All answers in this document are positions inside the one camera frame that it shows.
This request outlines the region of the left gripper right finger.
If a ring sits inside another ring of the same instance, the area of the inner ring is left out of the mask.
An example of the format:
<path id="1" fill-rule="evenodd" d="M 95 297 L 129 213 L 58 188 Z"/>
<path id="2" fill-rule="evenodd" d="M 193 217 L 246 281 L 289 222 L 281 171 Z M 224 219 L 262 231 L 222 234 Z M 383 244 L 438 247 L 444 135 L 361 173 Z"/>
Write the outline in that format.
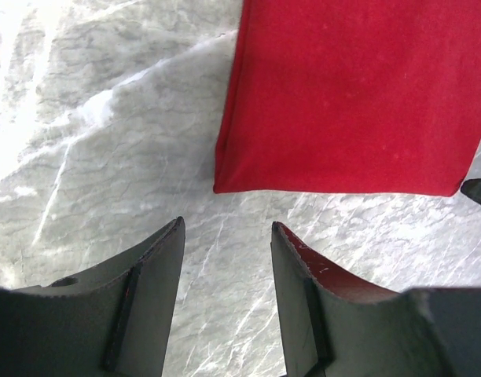
<path id="1" fill-rule="evenodd" d="M 274 222 L 271 254 L 289 376 L 481 376 L 481 287 L 397 293 Z"/>

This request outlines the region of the red t shirt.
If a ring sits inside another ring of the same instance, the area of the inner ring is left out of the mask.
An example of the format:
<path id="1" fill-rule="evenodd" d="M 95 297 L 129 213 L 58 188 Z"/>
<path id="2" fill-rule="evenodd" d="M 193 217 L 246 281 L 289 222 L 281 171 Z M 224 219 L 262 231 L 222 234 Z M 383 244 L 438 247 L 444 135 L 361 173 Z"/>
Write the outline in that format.
<path id="1" fill-rule="evenodd" d="M 217 193 L 452 196 L 481 140 L 481 1 L 246 1 Z"/>

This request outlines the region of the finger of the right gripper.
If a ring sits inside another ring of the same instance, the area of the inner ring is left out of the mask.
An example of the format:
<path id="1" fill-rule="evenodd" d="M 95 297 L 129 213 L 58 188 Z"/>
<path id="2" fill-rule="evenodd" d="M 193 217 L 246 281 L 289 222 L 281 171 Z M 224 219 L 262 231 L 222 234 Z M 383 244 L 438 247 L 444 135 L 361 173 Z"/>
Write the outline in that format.
<path id="1" fill-rule="evenodd" d="M 481 206 L 481 178 L 465 181 L 461 186 L 461 193 Z"/>

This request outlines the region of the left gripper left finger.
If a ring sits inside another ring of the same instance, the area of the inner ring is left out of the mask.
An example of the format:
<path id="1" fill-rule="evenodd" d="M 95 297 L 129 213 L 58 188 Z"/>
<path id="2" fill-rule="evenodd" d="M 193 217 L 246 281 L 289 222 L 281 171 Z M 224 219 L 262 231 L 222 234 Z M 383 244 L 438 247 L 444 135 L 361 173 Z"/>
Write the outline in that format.
<path id="1" fill-rule="evenodd" d="M 184 249 L 176 218 L 49 286 L 0 287 L 0 376 L 161 375 Z"/>

